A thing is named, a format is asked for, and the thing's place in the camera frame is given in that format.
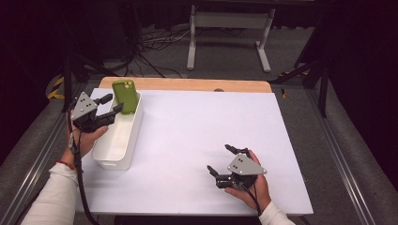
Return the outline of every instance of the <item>green phone case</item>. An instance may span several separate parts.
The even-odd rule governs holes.
[[[132,114],[138,106],[138,94],[135,90],[134,81],[123,80],[112,83],[115,99],[118,104],[123,102],[122,114]]]

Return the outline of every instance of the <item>wire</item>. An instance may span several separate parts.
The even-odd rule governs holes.
[[[72,106],[73,106],[73,104],[70,104],[69,109],[68,109],[68,116],[67,116],[68,128],[69,128],[70,135],[73,135],[73,131],[74,131],[74,130],[72,130],[72,124],[70,121],[70,111],[72,109]],[[88,208],[87,198],[85,197],[83,174],[82,174],[82,156],[80,154],[80,139],[81,139],[81,137],[82,137],[82,132],[80,131],[79,140],[78,140],[77,144],[74,141],[74,139],[72,141],[73,148],[74,148],[74,151],[72,151],[72,153],[73,153],[73,157],[74,157],[74,164],[75,164],[74,166],[76,167],[76,170],[77,170],[77,181],[79,184],[80,196],[82,198],[84,212],[85,212],[85,215],[87,216],[88,220],[94,225],[99,225],[98,222],[91,215],[90,209]]]
[[[236,33],[231,32],[232,29],[220,28],[220,29],[218,29],[218,30],[221,31],[221,32],[223,32],[223,33],[225,33],[225,34],[228,34],[228,35],[238,36],[238,35],[242,34],[243,31],[244,31],[245,29],[235,29],[235,30],[238,30],[238,32],[236,32]]]
[[[143,71],[141,70],[141,66],[137,63],[137,60],[135,60],[135,58],[134,58],[134,62],[138,66],[138,68],[140,69],[141,76],[144,77]]]
[[[173,31],[171,30],[170,33],[167,33],[166,35],[164,35],[166,32],[162,31],[160,35],[156,36],[156,37],[152,37],[152,38],[144,38],[143,42],[146,41],[150,41],[150,40],[154,40],[154,39],[164,39],[164,38],[168,38],[168,37],[172,37],[173,35],[178,35],[181,32],[184,32],[186,29],[183,30],[177,30],[173,33]]]
[[[132,72],[132,69],[129,70],[129,74],[131,74],[131,75],[134,76],[134,77],[138,77],[136,74],[134,74],[134,73]]]
[[[142,61],[141,59],[138,59],[138,61],[140,61],[141,63],[143,63],[143,64],[145,64],[145,65],[147,65],[147,66],[150,66],[149,64],[147,64],[146,62]],[[152,65],[152,67],[161,68],[161,69],[166,69],[166,70],[173,71],[173,72],[175,72],[176,74],[178,74],[178,76],[179,76],[180,78],[183,78],[182,75],[181,75],[178,71],[176,71],[176,70],[174,70],[174,69],[172,69],[172,68],[158,67],[158,66],[153,66],[153,65]]]
[[[161,33],[159,35],[155,36],[155,37],[151,36],[149,38],[143,38],[143,42],[146,42],[146,41],[149,41],[149,40],[152,40],[152,39],[164,39],[164,38],[170,37],[169,32],[166,32],[164,30],[161,30],[159,32],[161,32]]]
[[[150,65],[150,66],[152,66],[152,68],[153,69],[155,69],[155,71],[159,74],[159,75],[161,75],[163,78],[166,78],[162,73],[160,73],[157,69],[156,69],[156,67],[154,67],[143,55],[141,55],[139,52],[138,52],[138,54],[140,55],[140,57],[142,57],[144,60],[146,60],[146,62]]]
[[[257,189],[255,188],[255,185],[253,185],[253,187],[254,187],[254,197],[255,197],[255,199],[257,199]]]
[[[155,34],[155,33],[160,33],[160,34],[154,37],[152,34]],[[158,30],[158,31],[151,31],[151,32],[144,33],[143,36],[145,38],[146,38],[146,36],[150,36],[148,39],[167,37],[168,35],[164,35],[165,33],[167,33],[167,32],[165,32],[164,30]]]
[[[127,66],[131,61],[132,61],[132,56],[130,56],[127,60],[126,60],[126,62],[124,62],[124,63],[122,63],[122,64],[120,64],[120,65],[117,65],[117,66],[115,66],[115,67],[106,67],[105,69],[106,70],[110,70],[110,71],[116,71],[116,70],[120,70],[121,68],[124,68],[125,66]],[[98,70],[96,70],[96,69],[93,69],[93,68],[88,68],[88,67],[85,67],[84,68],[87,72],[89,72],[90,74],[93,74],[93,75],[96,75],[96,74],[101,74],[101,72],[100,71],[98,71]]]
[[[156,50],[156,51],[163,50],[163,49],[167,48],[168,46],[170,46],[171,44],[180,41],[181,39],[189,40],[187,38],[184,38],[189,32],[190,32],[190,29],[180,30],[175,33],[173,33],[173,31],[170,31],[170,34],[167,36],[157,36],[154,38],[145,39],[142,42],[140,42],[141,46],[143,46],[143,48],[144,48],[143,53],[147,53],[150,50]]]
[[[257,199],[252,195],[252,193],[243,185],[243,183],[239,184],[240,187],[242,187],[249,195],[250,197],[253,199],[255,205],[257,206],[257,214],[260,217],[261,216],[261,207],[260,204],[258,203]]]
[[[127,75],[128,72],[129,72],[129,64],[126,64],[126,72],[125,72],[124,77],[126,77],[126,75]]]
[[[305,225],[311,225],[311,223],[307,220],[305,216],[300,216],[301,220],[305,223]]]

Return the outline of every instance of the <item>wooden edge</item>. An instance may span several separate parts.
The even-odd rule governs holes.
[[[272,93],[269,83],[264,81],[105,77],[99,87],[112,88],[112,82],[120,80],[133,80],[137,90],[214,91],[221,89],[224,92]]]

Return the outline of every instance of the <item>metal frame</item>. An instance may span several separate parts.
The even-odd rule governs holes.
[[[79,83],[76,87],[74,94],[82,92],[84,88],[85,84]],[[65,132],[65,130],[63,130],[65,123],[65,115],[61,113],[55,122],[53,131],[51,132],[46,143],[41,148],[41,151],[38,154],[38,157],[33,163],[31,169],[26,174],[23,183],[21,184],[11,204],[9,205],[8,210],[4,214],[3,218],[0,220],[0,224],[11,225],[15,223],[18,215],[22,212],[24,205],[26,204],[30,194],[32,193],[33,188],[38,182],[38,179],[40,178],[48,159],[50,158],[58,136],[60,135],[60,133]]]
[[[372,217],[372,214],[360,192],[360,187],[357,184],[357,181],[352,174],[351,170],[347,162],[345,161],[342,149],[334,137],[333,131],[330,128],[329,122],[326,118],[324,118],[321,112],[317,107],[317,96],[314,90],[306,89],[306,94],[310,103],[313,107],[313,110],[316,114],[319,124],[322,129],[325,131],[325,135],[328,138],[329,145],[331,147],[331,155],[334,159],[334,162],[339,170],[340,175],[342,176],[345,188],[347,189],[348,195],[351,198],[352,203],[357,211],[357,214],[360,218],[360,222],[362,224],[375,224],[375,221]]]
[[[195,65],[196,27],[225,27],[263,29],[263,36],[260,41],[255,42],[255,46],[258,51],[264,72],[271,72],[264,47],[266,45],[274,14],[275,9],[271,9],[268,14],[196,12],[196,6],[192,5],[191,42],[188,52],[187,70],[193,70]]]

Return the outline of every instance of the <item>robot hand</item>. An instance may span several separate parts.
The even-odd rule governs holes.
[[[252,161],[247,148],[237,149],[228,144],[225,145],[225,148],[237,155],[227,167],[232,173],[230,175],[219,175],[213,168],[207,166],[210,174],[216,178],[218,188],[249,188],[257,179],[257,174],[267,173],[266,169]]]
[[[96,115],[98,106],[112,100],[112,97],[112,94],[108,94],[93,100],[85,92],[82,92],[74,106],[73,115],[70,117],[73,125],[81,132],[91,133],[102,126],[113,124],[115,116],[123,110],[123,103],[115,106],[111,112]]]

